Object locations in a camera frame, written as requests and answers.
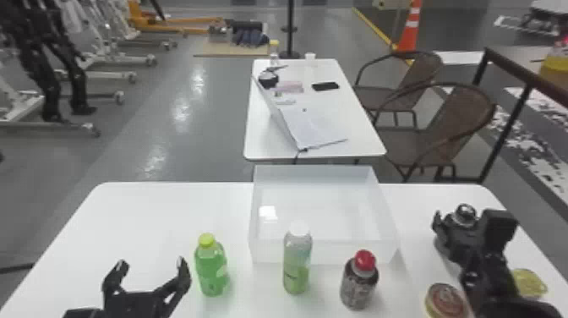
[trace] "white bottle cap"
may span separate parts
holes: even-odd
[[[294,221],[290,224],[288,232],[297,238],[303,238],[309,235],[309,226],[304,221]]]

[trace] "laptop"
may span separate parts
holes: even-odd
[[[252,79],[270,110],[270,116],[299,151],[318,149],[347,140],[321,113],[310,111],[309,105],[302,105],[301,102],[277,105],[270,96],[270,91],[262,87],[254,76]]]

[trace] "orange traffic cone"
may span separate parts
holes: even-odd
[[[420,20],[420,7],[422,0],[413,0],[408,14],[407,25],[402,32],[401,40],[398,42],[397,51],[413,51],[416,49],[418,39],[418,21]]]

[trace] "cable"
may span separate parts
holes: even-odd
[[[298,157],[302,152],[308,152],[308,148],[303,148],[296,152],[296,156],[294,157],[294,160],[292,160],[292,165],[295,165],[298,162]]]

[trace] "cup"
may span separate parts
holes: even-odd
[[[307,52],[304,54],[304,57],[309,60],[310,62],[315,60],[315,53],[314,52]]]

